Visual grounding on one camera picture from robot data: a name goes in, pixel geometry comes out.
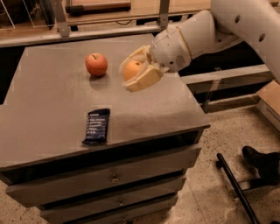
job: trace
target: orange fruit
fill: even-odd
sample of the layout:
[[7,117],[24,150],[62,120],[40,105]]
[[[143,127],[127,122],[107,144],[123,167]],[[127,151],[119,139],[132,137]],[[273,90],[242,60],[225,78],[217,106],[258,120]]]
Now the orange fruit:
[[122,77],[127,81],[136,76],[140,70],[142,63],[138,60],[132,60],[125,65],[122,71]]

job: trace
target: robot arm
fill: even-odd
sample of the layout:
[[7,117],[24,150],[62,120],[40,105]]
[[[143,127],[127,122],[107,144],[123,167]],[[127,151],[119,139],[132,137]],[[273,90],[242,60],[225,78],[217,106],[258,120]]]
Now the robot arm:
[[149,69],[124,83],[130,92],[157,83],[167,70],[177,72],[204,53],[216,53],[246,41],[280,82],[280,18],[267,0],[212,0],[177,27],[160,32],[151,45],[132,53],[121,65],[142,54]]

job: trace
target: black shoe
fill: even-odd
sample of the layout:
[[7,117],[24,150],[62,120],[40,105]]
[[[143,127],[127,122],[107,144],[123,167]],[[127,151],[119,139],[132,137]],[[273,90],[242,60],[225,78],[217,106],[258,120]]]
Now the black shoe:
[[264,154],[254,150],[250,146],[244,146],[242,149],[243,156],[247,163],[254,166],[261,176],[269,185],[278,185],[280,183],[280,173],[278,170],[280,153],[272,152]]

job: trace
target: drawer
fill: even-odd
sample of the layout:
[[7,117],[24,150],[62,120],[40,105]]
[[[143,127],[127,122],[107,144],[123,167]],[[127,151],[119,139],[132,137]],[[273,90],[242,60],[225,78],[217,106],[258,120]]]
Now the drawer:
[[140,203],[113,212],[102,213],[100,215],[88,216],[86,219],[66,222],[66,224],[113,224],[122,221],[131,221],[136,217],[155,213],[166,208],[175,206],[177,195],[165,196],[149,202]]
[[150,200],[181,190],[186,177],[183,175],[141,184],[136,187],[105,193],[91,199],[76,201],[72,204],[56,206],[41,212],[41,217],[52,224],[77,220],[92,214],[99,214],[119,207],[127,207],[140,201]]
[[25,207],[47,204],[101,189],[128,184],[193,167],[200,146],[190,145],[92,166],[11,185],[6,193]]

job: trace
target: apple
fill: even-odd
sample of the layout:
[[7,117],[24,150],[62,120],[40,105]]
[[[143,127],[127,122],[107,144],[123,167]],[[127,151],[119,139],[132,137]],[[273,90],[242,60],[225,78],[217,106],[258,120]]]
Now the apple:
[[93,52],[86,57],[86,68],[93,76],[103,76],[108,68],[107,59],[103,54]]

